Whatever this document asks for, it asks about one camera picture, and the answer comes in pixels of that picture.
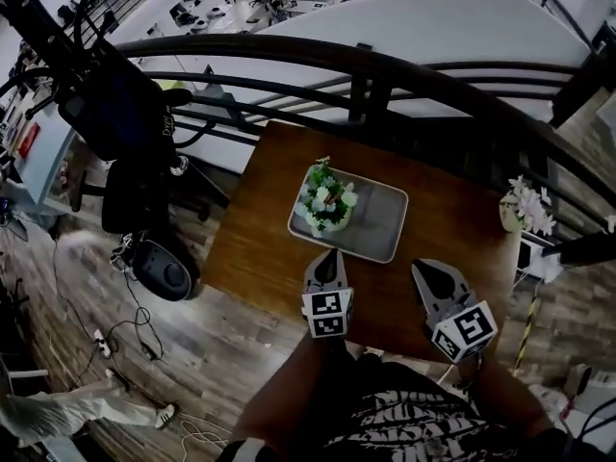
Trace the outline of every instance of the flower vase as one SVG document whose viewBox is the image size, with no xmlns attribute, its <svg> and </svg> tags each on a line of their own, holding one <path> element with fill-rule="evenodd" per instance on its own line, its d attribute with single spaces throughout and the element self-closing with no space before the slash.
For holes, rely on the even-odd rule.
<svg viewBox="0 0 616 462">
<path fill-rule="evenodd" d="M 346 211 L 345 216 L 340 219 L 338 221 L 338 223 L 334 224 L 333 226 L 331 226 L 329 229 L 327 229 L 326 233 L 335 233 L 336 231 L 342 231 L 343 229 L 345 229 L 348 226 L 348 222 L 350 221 L 350 216 L 353 212 L 352 208 L 348 208 L 348 210 Z"/>
<path fill-rule="evenodd" d="M 502 229 L 508 233 L 517 233 L 518 231 L 522 231 L 523 224 L 518 219 L 518 215 L 516 214 L 513 204 L 503 202 L 501 200 L 499 203 L 499 215 Z"/>
</svg>

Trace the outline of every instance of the wooden table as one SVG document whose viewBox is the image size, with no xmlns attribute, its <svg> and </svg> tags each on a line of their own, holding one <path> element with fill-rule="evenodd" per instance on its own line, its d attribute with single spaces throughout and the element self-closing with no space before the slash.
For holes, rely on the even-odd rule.
<svg viewBox="0 0 616 462">
<path fill-rule="evenodd" d="M 424 312 L 411 277 L 416 258 L 459 268 L 499 326 L 506 312 L 519 236 L 505 233 L 497 193 L 396 154 L 301 127 L 270 122 L 217 232 L 203 281 L 273 314 L 302 320 L 304 272 L 326 248 L 287 229 L 308 166 L 331 156 L 343 171 L 406 191 L 409 206 L 393 262 L 346 255 L 355 289 L 348 339 L 417 358 L 444 361 L 424 337 Z"/>
</svg>

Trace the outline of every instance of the wooden floor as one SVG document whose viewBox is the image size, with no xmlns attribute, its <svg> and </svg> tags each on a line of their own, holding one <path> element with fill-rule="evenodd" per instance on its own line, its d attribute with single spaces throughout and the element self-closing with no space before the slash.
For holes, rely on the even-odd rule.
<svg viewBox="0 0 616 462">
<path fill-rule="evenodd" d="M 600 147 L 609 140 L 590 128 L 587 119 L 575 118 L 563 127 L 563 135 L 587 153 L 600 152 L 605 166 L 613 162 L 613 144 L 611 150 Z M 174 220 L 199 263 L 207 256 L 219 218 L 214 215 L 202 224 L 194 215 L 176 211 Z M 80 225 L 72 219 L 67 222 Z M 67 302 L 57 295 L 54 242 L 33 224 L 27 226 L 28 244 L 0 231 L 0 246 L 5 251 L 0 258 L 4 259 L 2 277 L 8 286 L 17 276 L 23 277 L 31 297 L 33 353 L 40 367 L 51 371 L 52 389 L 65 391 L 88 363 L 92 343 Z M 107 331 L 119 321 L 134 319 L 136 306 L 123 276 L 112 270 L 104 252 L 59 249 L 57 270 L 60 291 L 73 303 L 90 336 L 96 328 Z M 132 288 L 151 311 L 165 355 L 161 361 L 149 362 L 141 354 L 133 326 L 125 324 L 115 334 L 120 370 L 154 398 L 177 401 L 185 413 L 227 429 L 304 332 L 302 324 L 249 308 L 209 287 L 203 287 L 195 299 L 180 303 L 162 301 L 139 283 Z M 512 366 L 517 356 L 533 290 L 534 285 L 523 282 L 509 299 L 508 320 L 497 351 L 507 366 Z M 526 348 L 522 379 L 554 383 L 569 366 L 580 362 L 616 370 L 616 265 L 568 269 L 555 282 L 541 286 L 538 294 L 540 307 Z M 144 328 L 143 337 L 155 348 L 148 334 Z M 438 365 L 413 364 L 429 375 L 443 371 Z M 95 355 L 82 384 L 102 377 L 110 366 L 113 364 Z M 90 432 L 117 461 L 181 461 L 184 433 L 179 421 L 165 432 L 111 423 L 91 423 Z M 194 422 L 225 437 L 224 431 Z M 187 445 L 191 451 L 188 462 L 215 460 L 219 454 L 211 445 L 192 440 Z"/>
</svg>

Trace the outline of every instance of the black and white patterned clothing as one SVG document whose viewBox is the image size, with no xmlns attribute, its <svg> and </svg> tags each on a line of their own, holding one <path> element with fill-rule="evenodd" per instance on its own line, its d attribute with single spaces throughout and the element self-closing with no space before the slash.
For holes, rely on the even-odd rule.
<svg viewBox="0 0 616 462">
<path fill-rule="evenodd" d="M 346 386 L 331 377 L 319 386 L 289 460 L 561 460 L 566 436 L 558 430 L 526 440 L 484 421 L 467 402 L 401 364 L 368 355 L 347 365 L 353 375 L 343 376 Z M 598 456 L 584 462 L 601 460 Z M 250 439 L 231 444 L 218 461 L 275 460 L 276 453 L 263 441 Z"/>
</svg>

